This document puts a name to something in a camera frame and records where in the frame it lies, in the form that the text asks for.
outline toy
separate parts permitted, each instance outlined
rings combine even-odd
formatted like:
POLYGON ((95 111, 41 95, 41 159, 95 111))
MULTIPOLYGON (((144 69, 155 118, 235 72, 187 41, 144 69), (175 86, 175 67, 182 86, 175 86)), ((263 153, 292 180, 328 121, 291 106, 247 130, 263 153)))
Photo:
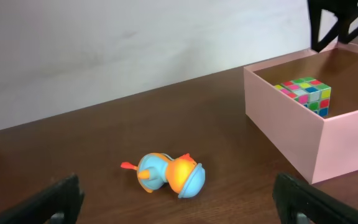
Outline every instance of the toy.
POLYGON ((164 153, 150 153, 138 166, 123 162, 121 167, 136 170, 139 183, 148 193, 169 183, 179 198, 190 198, 198 194, 205 182, 205 170, 189 154, 172 159, 164 153))
POLYGON ((275 88, 320 116, 328 114, 331 87, 311 77, 275 85, 275 88))

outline bird toy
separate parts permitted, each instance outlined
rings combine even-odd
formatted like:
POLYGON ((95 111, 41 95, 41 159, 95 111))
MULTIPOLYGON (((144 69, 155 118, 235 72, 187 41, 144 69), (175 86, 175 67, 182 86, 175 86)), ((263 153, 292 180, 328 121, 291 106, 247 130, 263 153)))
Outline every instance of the bird toy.
POLYGON ((136 170, 139 183, 148 193, 169 183, 178 198, 190 198, 198 194, 205 182, 205 170, 189 154, 172 159, 164 153, 150 153, 138 166, 123 162, 121 167, 136 170))

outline white wall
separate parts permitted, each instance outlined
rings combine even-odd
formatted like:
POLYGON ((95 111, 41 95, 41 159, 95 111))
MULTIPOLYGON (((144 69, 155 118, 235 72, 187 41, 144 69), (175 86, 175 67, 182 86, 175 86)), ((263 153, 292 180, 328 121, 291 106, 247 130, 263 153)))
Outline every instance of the white wall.
POLYGON ((309 28, 306 0, 0 0, 0 129, 306 49, 309 28))

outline puzzle cube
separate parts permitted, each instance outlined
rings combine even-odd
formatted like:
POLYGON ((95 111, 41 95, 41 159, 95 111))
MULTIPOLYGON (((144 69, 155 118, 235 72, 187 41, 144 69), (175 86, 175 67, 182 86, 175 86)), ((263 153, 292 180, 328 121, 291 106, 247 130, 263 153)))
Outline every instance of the puzzle cube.
POLYGON ((328 114, 331 87, 315 78, 299 78, 275 85, 275 88, 320 116, 328 114))

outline yellow square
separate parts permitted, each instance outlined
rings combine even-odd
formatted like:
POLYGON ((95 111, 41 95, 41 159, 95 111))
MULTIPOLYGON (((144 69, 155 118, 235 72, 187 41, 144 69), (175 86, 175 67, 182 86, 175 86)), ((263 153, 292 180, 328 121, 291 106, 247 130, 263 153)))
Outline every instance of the yellow square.
POLYGON ((331 95, 331 89, 323 90, 321 92, 321 99, 329 98, 330 95, 331 95))
POLYGON ((284 87, 282 87, 282 86, 280 86, 280 85, 275 85, 274 87, 275 87, 276 89, 278 89, 278 90, 284 89, 284 87))
POLYGON ((311 85, 309 83, 301 83, 299 84, 299 86, 301 86, 302 88, 309 88, 311 87, 311 85))

